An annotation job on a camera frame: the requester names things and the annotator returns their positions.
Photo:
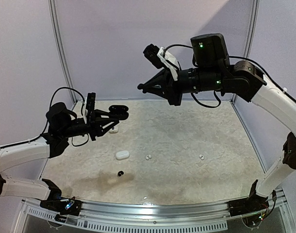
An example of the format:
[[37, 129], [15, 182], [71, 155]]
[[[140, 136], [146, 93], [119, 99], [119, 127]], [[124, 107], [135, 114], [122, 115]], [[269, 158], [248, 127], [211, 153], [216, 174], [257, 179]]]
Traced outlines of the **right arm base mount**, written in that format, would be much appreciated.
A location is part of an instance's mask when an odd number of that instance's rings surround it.
[[230, 216], [239, 216], [253, 213], [269, 207], [268, 198], [251, 195], [247, 198], [231, 200], [227, 202]]

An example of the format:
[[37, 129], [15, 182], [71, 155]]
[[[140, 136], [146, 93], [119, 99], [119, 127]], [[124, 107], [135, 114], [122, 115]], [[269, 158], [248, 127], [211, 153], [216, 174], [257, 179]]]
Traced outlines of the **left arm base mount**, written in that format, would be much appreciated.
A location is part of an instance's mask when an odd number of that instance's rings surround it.
[[62, 198], [56, 200], [42, 200], [40, 207], [58, 212], [60, 215], [79, 216], [83, 202], [77, 200], [75, 197]]

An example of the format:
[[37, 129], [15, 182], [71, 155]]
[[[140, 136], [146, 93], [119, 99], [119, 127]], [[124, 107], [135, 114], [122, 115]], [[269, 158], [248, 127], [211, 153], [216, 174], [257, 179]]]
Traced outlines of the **black charging case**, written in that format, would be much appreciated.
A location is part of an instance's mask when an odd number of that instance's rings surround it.
[[125, 105], [111, 105], [108, 110], [110, 118], [126, 120], [129, 117], [129, 108]]

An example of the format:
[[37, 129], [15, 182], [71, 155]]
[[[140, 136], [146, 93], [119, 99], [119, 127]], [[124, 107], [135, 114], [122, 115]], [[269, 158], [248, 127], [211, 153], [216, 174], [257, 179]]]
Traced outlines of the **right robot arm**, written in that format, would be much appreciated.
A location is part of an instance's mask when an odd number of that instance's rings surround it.
[[253, 212], [267, 206], [267, 198], [293, 171], [296, 170], [296, 100], [277, 85], [258, 63], [238, 58], [230, 63], [225, 39], [220, 33], [198, 35], [191, 38], [193, 67], [181, 69], [168, 48], [149, 45], [144, 56], [159, 70], [153, 78], [138, 86], [144, 93], [162, 97], [170, 105], [179, 106], [182, 96], [189, 93], [213, 91], [219, 98], [226, 93], [238, 95], [270, 113], [289, 129], [279, 158], [256, 180], [249, 196], [232, 205], [235, 209]]

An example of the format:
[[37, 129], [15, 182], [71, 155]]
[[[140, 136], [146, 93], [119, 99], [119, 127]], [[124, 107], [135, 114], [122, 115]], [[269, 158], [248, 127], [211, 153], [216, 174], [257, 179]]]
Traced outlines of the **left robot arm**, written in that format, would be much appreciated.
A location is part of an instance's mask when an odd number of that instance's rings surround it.
[[62, 210], [65, 206], [62, 191], [51, 180], [12, 178], [6, 174], [6, 170], [30, 161], [57, 157], [65, 151], [72, 137], [87, 134], [94, 141], [120, 121], [126, 120], [128, 110], [124, 105], [112, 105], [105, 112], [95, 109], [92, 103], [87, 107], [86, 116], [79, 118], [63, 102], [52, 105], [46, 113], [49, 122], [47, 133], [41, 134], [35, 141], [0, 147], [0, 197], [45, 200], [53, 210]]

